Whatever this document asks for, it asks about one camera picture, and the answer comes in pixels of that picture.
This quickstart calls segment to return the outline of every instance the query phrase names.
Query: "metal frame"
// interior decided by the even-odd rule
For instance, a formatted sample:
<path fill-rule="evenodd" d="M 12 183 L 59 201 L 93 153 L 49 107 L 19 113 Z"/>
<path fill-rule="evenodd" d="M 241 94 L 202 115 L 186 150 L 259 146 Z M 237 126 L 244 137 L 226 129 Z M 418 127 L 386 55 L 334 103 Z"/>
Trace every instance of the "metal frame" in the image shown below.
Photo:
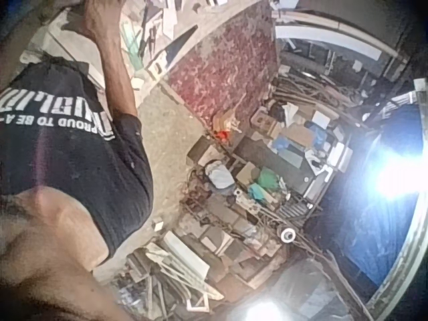
<path fill-rule="evenodd" d="M 422 157 L 428 162 L 428 101 L 427 79 L 415 80 L 423 127 Z M 380 288 L 367 303 L 375 320 L 383 321 L 394 310 L 410 286 L 428 248 L 428 192 L 419 193 L 415 213 L 393 268 Z"/>

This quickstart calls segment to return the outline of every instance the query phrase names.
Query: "person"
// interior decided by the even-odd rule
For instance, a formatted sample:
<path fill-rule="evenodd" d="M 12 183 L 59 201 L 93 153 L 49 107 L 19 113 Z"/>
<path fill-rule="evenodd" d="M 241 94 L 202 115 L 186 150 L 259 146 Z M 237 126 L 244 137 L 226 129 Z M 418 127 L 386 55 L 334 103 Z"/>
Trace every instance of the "person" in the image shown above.
<path fill-rule="evenodd" d="M 131 320 L 91 274 L 152 210 L 120 49 L 123 2 L 85 3 L 108 111 L 57 58 L 27 66 L 0 94 L 0 320 Z"/>

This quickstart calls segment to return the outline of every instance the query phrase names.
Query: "white tape roll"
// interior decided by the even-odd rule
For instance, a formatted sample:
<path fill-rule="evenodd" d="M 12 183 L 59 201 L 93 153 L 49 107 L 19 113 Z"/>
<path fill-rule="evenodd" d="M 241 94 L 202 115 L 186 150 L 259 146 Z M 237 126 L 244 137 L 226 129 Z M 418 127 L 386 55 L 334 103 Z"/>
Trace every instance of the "white tape roll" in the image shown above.
<path fill-rule="evenodd" d="M 291 243 L 296 239 L 296 231 L 294 231 L 292 228 L 287 228 L 282 231 L 281 233 L 281 241 L 283 241 L 285 244 Z"/>

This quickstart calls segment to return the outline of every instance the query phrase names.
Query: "hand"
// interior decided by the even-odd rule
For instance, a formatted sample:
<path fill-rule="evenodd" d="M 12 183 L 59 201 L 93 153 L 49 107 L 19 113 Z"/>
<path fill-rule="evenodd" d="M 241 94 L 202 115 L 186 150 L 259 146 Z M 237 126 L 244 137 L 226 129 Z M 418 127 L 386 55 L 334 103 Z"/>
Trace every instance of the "hand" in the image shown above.
<path fill-rule="evenodd" d="M 120 13 L 126 0 L 86 0 L 83 33 L 97 45 L 120 40 Z"/>

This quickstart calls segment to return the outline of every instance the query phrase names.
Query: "black t-shirt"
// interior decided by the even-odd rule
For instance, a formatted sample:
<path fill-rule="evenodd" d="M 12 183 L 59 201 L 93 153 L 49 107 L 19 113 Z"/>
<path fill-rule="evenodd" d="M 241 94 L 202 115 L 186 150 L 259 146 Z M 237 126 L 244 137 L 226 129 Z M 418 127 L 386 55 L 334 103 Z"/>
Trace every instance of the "black t-shirt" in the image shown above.
<path fill-rule="evenodd" d="M 64 62 L 28 66 L 0 94 L 0 193 L 38 185 L 89 210 L 110 256 L 152 210 L 138 118 L 112 122 L 94 85 Z"/>

